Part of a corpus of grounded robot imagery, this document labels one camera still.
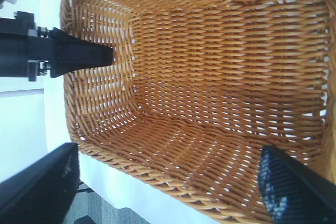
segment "wicker basket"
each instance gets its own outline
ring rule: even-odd
[[[65,76],[72,140],[222,223],[270,223],[264,144],[336,181],[334,1],[62,0],[63,30],[116,52]]]

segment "white wall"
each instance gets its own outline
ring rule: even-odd
[[[5,2],[0,17],[13,18],[21,10],[35,13],[40,25],[39,8],[39,0]],[[0,181],[47,154],[43,87],[43,77],[0,78]]]

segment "robotic arm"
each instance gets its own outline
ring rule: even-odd
[[[0,0],[15,3],[16,0]],[[0,77],[55,78],[79,69],[113,63],[113,49],[84,41],[54,28],[36,27],[34,14],[0,18]]]

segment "black plastic part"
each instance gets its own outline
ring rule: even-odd
[[[0,223],[61,224],[78,183],[78,146],[66,143],[0,184]]]
[[[274,146],[262,149],[258,185],[275,224],[336,223],[336,186]]]
[[[90,187],[88,187],[88,188],[85,188],[85,189],[78,189],[77,190],[77,193],[93,193],[94,192],[94,190],[92,190]]]
[[[54,28],[49,37],[56,42],[55,58],[50,61],[52,78],[79,69],[113,64],[113,49],[78,39]]]
[[[43,37],[30,36],[30,32]],[[39,62],[48,62],[50,76],[55,78],[79,69],[109,66],[113,64],[113,49],[57,28],[36,30],[34,14],[17,12],[15,19],[0,18],[0,77],[34,81],[44,71],[35,71],[33,61],[38,67]]]
[[[73,224],[96,224],[88,215],[75,220]]]

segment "floor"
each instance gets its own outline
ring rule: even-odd
[[[88,188],[82,184],[79,189]],[[85,215],[96,224],[149,224],[129,208],[116,209],[95,192],[77,193],[63,224],[73,222]]]

